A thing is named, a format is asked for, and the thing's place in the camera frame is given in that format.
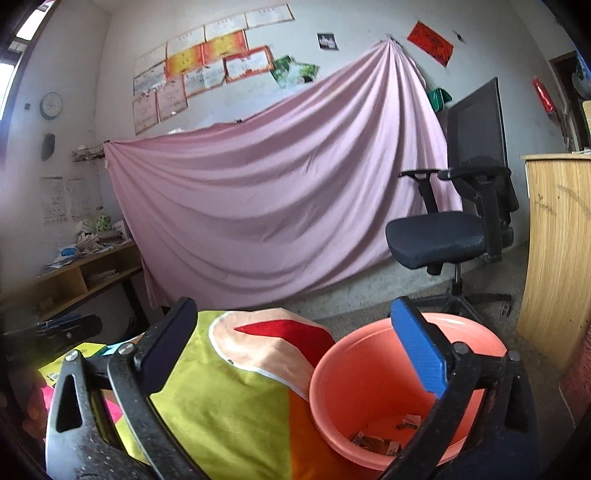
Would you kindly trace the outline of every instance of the blue gripper pad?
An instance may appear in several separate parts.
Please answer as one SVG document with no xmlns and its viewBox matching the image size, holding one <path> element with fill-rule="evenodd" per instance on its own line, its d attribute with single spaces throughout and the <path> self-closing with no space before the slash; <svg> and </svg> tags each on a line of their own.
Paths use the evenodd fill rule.
<svg viewBox="0 0 591 480">
<path fill-rule="evenodd" d="M 390 308 L 392 327 L 402 342 L 426 391 L 441 398 L 447 389 L 447 361 L 423 328 L 420 312 L 409 308 L 403 299 L 396 299 Z"/>
</svg>

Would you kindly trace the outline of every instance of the caster wheel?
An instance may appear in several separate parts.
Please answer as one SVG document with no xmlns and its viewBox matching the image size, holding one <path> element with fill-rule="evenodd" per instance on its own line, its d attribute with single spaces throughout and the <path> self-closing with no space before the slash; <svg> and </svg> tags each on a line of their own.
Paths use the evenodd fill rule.
<svg viewBox="0 0 591 480">
<path fill-rule="evenodd" d="M 501 307 L 501 315 L 508 317 L 513 311 L 513 304 L 509 301 Z"/>
</svg>

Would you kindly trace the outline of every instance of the black mesh chair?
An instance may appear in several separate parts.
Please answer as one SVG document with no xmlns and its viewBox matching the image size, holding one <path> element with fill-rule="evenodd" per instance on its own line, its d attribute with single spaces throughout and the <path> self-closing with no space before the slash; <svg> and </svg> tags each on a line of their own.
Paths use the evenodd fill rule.
<svg viewBox="0 0 591 480">
<path fill-rule="evenodd" d="M 446 294 L 414 299 L 415 306 L 435 307 L 485 323 L 473 305 L 501 301 L 509 315 L 513 299 L 501 293 L 464 293 L 461 263 L 482 257 L 487 263 L 502 260 L 502 249 L 513 243 L 511 212 L 519 203 L 507 168 L 505 133 L 495 78 L 449 110 L 447 170 L 403 171 L 418 184 L 426 215 L 393 220 L 386 226 L 392 256 L 412 270 L 427 267 L 441 274 L 444 263 L 455 265 Z M 453 182 L 462 198 L 476 206 L 478 214 L 439 212 L 431 176 Z"/>
</svg>

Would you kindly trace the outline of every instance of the black seat cushion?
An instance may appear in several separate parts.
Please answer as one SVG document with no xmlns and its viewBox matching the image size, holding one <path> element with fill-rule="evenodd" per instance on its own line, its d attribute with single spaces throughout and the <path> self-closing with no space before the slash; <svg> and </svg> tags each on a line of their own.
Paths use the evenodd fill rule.
<svg viewBox="0 0 591 480">
<path fill-rule="evenodd" d="M 400 218 L 387 224 L 386 239 L 392 256 L 410 269 L 460 263 L 486 251 L 482 222 L 464 212 Z"/>
</svg>

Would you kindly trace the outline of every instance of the round clock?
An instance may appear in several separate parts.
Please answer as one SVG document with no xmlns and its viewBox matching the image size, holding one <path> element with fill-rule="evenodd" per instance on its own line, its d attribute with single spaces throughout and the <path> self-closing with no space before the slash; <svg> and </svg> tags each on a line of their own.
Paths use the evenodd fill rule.
<svg viewBox="0 0 591 480">
<path fill-rule="evenodd" d="M 41 116 L 45 120 L 53 120 L 61 113 L 64 102 L 56 92 L 50 92 L 41 100 Z"/>
</svg>

